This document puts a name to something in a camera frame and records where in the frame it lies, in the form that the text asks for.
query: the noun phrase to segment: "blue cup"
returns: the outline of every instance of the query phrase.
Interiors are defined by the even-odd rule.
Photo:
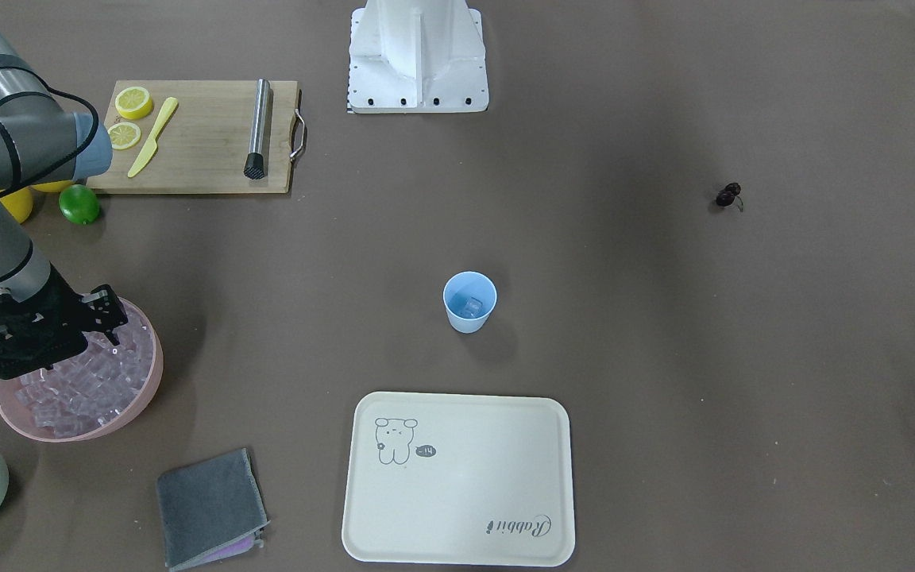
[[[443,287],[443,305],[450,325],[471,334],[482,328],[496,307],[496,286],[479,272],[455,274]]]

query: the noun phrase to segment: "folded towel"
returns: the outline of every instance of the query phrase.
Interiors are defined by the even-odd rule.
[[[249,551],[268,524],[245,449],[160,475],[157,503],[171,572]]]

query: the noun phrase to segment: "blue joint cap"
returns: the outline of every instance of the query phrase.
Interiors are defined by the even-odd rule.
[[[74,113],[73,116],[76,119],[76,144],[79,145],[91,132],[91,124],[94,123],[94,119],[88,113]],[[76,156],[72,180],[79,181],[102,174],[111,166],[112,140],[108,137],[108,130],[105,129],[104,123],[98,121],[98,132],[95,134],[94,140]]]

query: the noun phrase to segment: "butter knife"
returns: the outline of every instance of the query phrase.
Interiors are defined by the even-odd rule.
[[[179,107],[179,100],[175,98],[164,100],[164,104],[160,106],[160,111],[157,112],[157,119],[153,123],[153,127],[150,128],[150,134],[146,137],[146,141],[143,141],[143,148],[137,155],[137,160],[133,161],[133,166],[126,173],[127,177],[137,176],[137,173],[141,172],[143,167],[146,167],[146,164],[153,158],[153,154],[157,153],[157,137],[159,137],[160,131],[164,129],[164,126],[168,124],[168,119],[172,118],[172,114],[175,113],[175,108],[177,107]]]

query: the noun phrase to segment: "cartoon bear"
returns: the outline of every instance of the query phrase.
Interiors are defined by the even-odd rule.
[[[415,427],[419,421],[414,419],[376,420],[376,448],[380,450],[380,462],[385,465],[397,463],[403,465],[411,455],[409,446],[415,438]]]

